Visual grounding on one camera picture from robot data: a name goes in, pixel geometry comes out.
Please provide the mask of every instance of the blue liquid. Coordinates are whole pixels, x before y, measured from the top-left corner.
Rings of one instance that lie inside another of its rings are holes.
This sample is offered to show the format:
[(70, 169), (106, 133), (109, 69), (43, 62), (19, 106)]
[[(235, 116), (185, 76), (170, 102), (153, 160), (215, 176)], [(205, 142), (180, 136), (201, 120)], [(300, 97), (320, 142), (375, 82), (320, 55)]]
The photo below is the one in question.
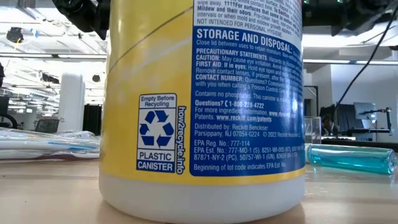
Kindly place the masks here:
[(375, 147), (314, 144), (308, 147), (307, 156), (311, 164), (383, 174), (392, 174), (397, 166), (393, 150)]

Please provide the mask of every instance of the recycling logo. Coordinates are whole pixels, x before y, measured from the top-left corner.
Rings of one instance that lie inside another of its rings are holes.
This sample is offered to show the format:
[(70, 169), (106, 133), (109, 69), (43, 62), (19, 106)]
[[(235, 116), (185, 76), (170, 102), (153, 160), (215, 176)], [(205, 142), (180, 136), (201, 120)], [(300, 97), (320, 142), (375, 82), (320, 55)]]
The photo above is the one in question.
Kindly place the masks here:
[(167, 146), (174, 134), (173, 125), (164, 110), (149, 110), (144, 122), (139, 125), (139, 134), (145, 146)]

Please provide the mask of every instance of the white plastic bottom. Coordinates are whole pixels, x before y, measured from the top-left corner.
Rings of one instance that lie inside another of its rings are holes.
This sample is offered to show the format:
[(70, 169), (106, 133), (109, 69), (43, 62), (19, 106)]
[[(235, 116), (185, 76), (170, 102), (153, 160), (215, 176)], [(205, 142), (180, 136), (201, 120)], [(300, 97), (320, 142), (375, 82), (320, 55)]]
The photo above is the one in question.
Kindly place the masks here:
[(288, 211), (304, 196), (304, 176), (273, 184), (197, 186), (129, 180), (99, 172), (99, 190), (115, 208), (148, 220), (241, 223)]

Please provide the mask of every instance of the wooden table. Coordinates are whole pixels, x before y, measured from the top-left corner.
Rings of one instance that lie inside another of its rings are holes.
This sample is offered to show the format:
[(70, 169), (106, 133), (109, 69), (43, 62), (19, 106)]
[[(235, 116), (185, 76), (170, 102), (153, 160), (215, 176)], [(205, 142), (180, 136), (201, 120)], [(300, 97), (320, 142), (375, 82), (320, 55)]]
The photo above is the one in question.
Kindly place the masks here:
[[(261, 223), (398, 223), (398, 175), (307, 166), (300, 205)], [(2, 224), (154, 223), (103, 201), (98, 161), (0, 164)]]

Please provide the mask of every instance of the cable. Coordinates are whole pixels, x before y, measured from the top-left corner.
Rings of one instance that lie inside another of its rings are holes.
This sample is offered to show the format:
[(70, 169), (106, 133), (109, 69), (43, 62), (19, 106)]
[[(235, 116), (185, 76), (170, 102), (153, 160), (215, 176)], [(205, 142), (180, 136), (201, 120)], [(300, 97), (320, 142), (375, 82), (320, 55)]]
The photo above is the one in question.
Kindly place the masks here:
[(366, 62), (366, 64), (364, 65), (364, 67), (358, 72), (358, 74), (353, 78), (353, 80), (351, 81), (351, 83), (349, 83), (346, 91), (344, 91), (343, 96), (341, 96), (340, 100), (337, 102), (336, 106), (335, 106), (335, 110), (333, 112), (333, 114), (335, 114), (335, 112), (337, 111), (337, 107), (340, 105), (340, 103), (343, 101), (344, 97), (347, 95), (348, 90), (351, 88), (351, 86), (353, 85), (353, 83), (355, 82), (355, 80), (362, 74), (362, 72), (365, 70), (365, 68), (371, 63), (371, 61), (374, 58), (374, 55), (377, 52), (377, 49), (379, 48), (380, 44), (382, 43), (382, 41), (384, 40), (388, 30), (390, 29), (390, 26), (392, 24), (392, 22), (394, 21), (394, 18), (397, 15), (397, 11), (398, 11), (398, 5), (396, 6), (396, 8), (394, 9), (394, 12), (392, 13), (391, 19), (388, 22), (388, 25), (385, 29), (385, 31), (383, 32), (383, 35), (381, 36), (379, 42), (377, 43), (376, 47), (373, 50), (373, 53), (371, 54), (371, 57), (369, 58), (368, 62)]

